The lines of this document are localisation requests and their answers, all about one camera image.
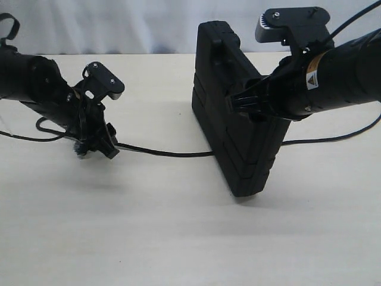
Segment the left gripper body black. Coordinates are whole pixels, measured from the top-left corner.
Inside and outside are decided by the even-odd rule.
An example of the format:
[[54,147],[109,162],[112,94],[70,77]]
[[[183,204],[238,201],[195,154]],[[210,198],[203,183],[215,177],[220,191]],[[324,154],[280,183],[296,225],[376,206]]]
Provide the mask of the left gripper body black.
[[86,86],[59,86],[53,91],[53,122],[84,149],[108,149],[109,128],[104,105],[89,97]]

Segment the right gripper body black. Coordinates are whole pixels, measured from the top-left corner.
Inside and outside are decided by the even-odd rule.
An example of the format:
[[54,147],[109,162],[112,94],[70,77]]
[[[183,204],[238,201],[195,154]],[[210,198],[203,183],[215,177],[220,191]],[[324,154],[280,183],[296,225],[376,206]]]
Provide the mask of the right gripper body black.
[[267,116],[300,121],[321,112],[321,107],[308,99],[307,69],[319,52],[288,55],[266,80],[263,112]]

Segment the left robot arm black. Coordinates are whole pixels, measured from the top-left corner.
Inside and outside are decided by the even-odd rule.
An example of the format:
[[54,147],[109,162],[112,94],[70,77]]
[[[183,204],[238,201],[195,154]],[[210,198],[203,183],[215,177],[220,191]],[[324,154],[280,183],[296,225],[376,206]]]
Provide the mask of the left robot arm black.
[[54,60],[1,49],[1,99],[18,101],[63,128],[80,154],[99,151],[109,159],[118,154],[116,130],[105,121],[102,100],[117,100],[124,89],[99,61],[89,63],[81,81],[70,86]]

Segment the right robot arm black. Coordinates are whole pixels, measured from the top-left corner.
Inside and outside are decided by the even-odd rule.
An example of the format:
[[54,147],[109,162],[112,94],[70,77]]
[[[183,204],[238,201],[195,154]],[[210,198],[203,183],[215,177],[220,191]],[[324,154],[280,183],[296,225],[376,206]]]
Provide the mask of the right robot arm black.
[[226,101],[232,113],[291,121],[380,101],[380,30],[332,49],[286,57],[271,75]]

